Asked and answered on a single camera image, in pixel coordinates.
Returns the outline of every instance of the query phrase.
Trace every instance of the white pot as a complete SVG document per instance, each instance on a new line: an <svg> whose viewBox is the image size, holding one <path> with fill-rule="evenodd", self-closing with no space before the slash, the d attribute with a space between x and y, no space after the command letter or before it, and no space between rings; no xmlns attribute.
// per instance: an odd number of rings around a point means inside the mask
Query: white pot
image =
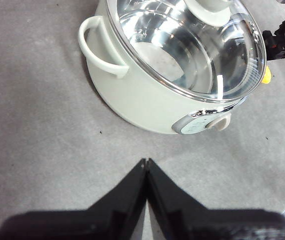
<svg viewBox="0 0 285 240"><path fill-rule="evenodd" d="M230 123L230 110L244 100L199 101L155 80L120 42L105 0L95 16L81 24L78 41L100 96L120 117L142 129L162 134L194 134L207 127L223 130Z"/></svg>

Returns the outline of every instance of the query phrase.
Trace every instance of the pot handle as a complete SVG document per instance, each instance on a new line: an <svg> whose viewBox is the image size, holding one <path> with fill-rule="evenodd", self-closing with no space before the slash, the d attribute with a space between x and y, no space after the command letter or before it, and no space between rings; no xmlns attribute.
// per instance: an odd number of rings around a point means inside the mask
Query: pot handle
<svg viewBox="0 0 285 240"><path fill-rule="evenodd" d="M100 59L99 57L97 57L90 50L90 48L88 47L86 43L84 34L86 30L92 29L92 28L99 28L100 34L102 35L102 38L104 40L107 50L109 51L112 58L115 59L115 61L119 62L121 65L116 65L116 64L106 62ZM103 16L92 16L92 17L87 18L85 21L83 21L78 31L78 43L79 43L82 53L96 67L108 73L116 75L117 78L119 79L123 78L127 74L129 70L129 66L126 65L126 63L122 60L119 53L115 49L108 35L106 26L104 24Z"/></svg>

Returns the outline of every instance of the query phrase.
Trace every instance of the pot rim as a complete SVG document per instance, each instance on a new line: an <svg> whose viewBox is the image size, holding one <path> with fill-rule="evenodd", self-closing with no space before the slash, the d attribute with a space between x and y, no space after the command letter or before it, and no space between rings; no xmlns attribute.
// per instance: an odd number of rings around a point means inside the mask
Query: pot rim
<svg viewBox="0 0 285 240"><path fill-rule="evenodd" d="M123 48L126 50L126 52L129 54L129 56L135 61L136 64L139 65L149 76L151 76L154 80L162 84L163 86L169 88L170 90L174 91L177 94L180 94L184 97L205 102L205 103L213 103L213 104L221 104L221 103L230 103L235 101L240 101L241 99L247 97L251 92L253 92L258 85L261 83L262 79L264 78L266 67L267 67L267 53L266 53L266 47L263 44L262 50L263 50L263 66L262 66L262 73L260 76L259 81L247 92L233 98L224 98L223 100L217 100L210 97L205 97L203 95L198 94L198 92L180 87L168 79L166 79L164 76L162 76L160 73L158 73L156 70L154 70L150 65L148 65L146 62L144 62L141 58L138 57L137 51L134 49L134 47L130 44L127 37L125 36L125 33L122 29L120 18L117 11L117 0L105 0L106 1L106 8L107 8L107 15L108 19L111 25L112 30L114 31L117 39L119 40L120 44L123 46ZM246 9L248 14L251 16L254 25L256 26L256 30L259 32L259 36L262 40L262 32L259 29L257 22L247 9L247 7L242 3L241 0L238 0L239 3Z"/></svg>

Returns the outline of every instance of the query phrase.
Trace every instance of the glass lid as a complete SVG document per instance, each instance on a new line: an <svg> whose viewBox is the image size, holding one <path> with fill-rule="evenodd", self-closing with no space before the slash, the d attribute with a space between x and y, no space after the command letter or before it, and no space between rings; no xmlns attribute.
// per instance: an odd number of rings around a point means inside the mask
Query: glass lid
<svg viewBox="0 0 285 240"><path fill-rule="evenodd" d="M257 24L239 0L220 0L228 2L222 26L210 24L220 19L215 12L208 21L195 14L191 1L203 0L107 0L107 7L120 42L161 84L212 103L247 96L266 68Z"/></svg>

